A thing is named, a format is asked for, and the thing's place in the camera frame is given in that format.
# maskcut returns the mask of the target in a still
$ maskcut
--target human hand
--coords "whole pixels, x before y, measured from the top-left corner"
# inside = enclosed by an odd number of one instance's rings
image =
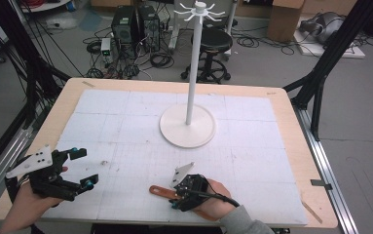
[[[16,200],[10,208],[0,228],[0,234],[21,230],[33,224],[49,208],[58,205],[62,199],[41,197],[32,191],[29,182],[24,183],[19,189]]]
[[[211,194],[219,193],[228,198],[232,198],[231,193],[228,189],[220,182],[208,178],[210,186],[207,188],[207,192]],[[196,212],[203,212],[213,218],[220,219],[227,215],[229,212],[233,211],[235,207],[217,198],[209,198],[207,201],[200,204],[194,209]]]

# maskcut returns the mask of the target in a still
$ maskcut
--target aluminum frame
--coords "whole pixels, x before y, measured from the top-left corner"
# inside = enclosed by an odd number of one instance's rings
[[[0,156],[0,183],[8,168],[14,164],[18,156],[23,152],[28,141],[32,137],[33,129],[19,129]]]
[[[332,189],[326,191],[344,233],[358,234],[353,216],[351,215],[350,209],[347,206],[337,179],[332,171],[331,165],[329,164],[328,158],[323,150],[323,146],[320,141],[315,139],[314,134],[311,131],[312,120],[308,110],[294,107],[294,111],[304,132],[305,139],[310,146],[311,153],[313,154],[322,180],[325,184],[331,184],[332,186]]]

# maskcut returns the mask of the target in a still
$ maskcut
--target stool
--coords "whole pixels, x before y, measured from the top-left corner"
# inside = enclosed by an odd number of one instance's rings
[[[213,57],[219,53],[227,52],[232,47],[232,37],[223,30],[217,30],[212,28],[205,28],[202,30],[202,40],[200,47],[199,60],[204,60],[205,65],[198,67],[201,73],[198,73],[196,81],[202,82],[216,82],[220,84],[222,79],[230,80],[231,75],[228,73],[226,66],[220,61]],[[202,54],[206,53],[206,58],[201,58]],[[220,67],[212,68],[213,63],[217,63]],[[186,71],[180,75],[184,80],[188,77],[190,72],[190,65],[186,68]]]

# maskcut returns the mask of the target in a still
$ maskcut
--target floor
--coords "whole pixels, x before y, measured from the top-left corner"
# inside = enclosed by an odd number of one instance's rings
[[[62,13],[63,10],[40,14],[39,18]],[[52,31],[52,37],[65,51],[81,73],[91,67],[91,56],[86,50],[85,38],[110,25],[111,14],[93,11],[90,6],[81,7],[71,14],[77,27]],[[267,25],[263,19],[237,18],[237,30],[260,28]],[[258,37],[265,29],[247,31]],[[190,61],[192,31],[183,31],[174,52],[174,64],[167,69],[150,68],[132,79],[185,82],[180,73]],[[50,41],[47,48],[55,66],[65,73],[81,77],[67,58]],[[342,193],[361,234],[373,233],[373,46],[360,47],[365,59],[342,58],[330,73],[323,94],[319,135],[326,155],[338,179]],[[295,46],[277,48],[260,42],[255,48],[246,48],[234,40],[232,55],[225,62],[232,75],[225,85],[283,87],[307,75],[318,58],[301,56]],[[140,69],[150,67],[146,62]],[[9,62],[0,63],[0,136],[10,125],[25,102],[17,75]],[[0,194],[4,189],[0,184]],[[89,223],[51,223],[38,225],[46,233],[90,233]],[[291,229],[291,233],[342,233],[341,228]]]

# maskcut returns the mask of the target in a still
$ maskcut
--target gray sleeve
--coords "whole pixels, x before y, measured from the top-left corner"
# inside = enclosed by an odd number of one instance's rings
[[[239,206],[220,219],[228,234],[274,234],[269,226],[252,220],[244,206]]]

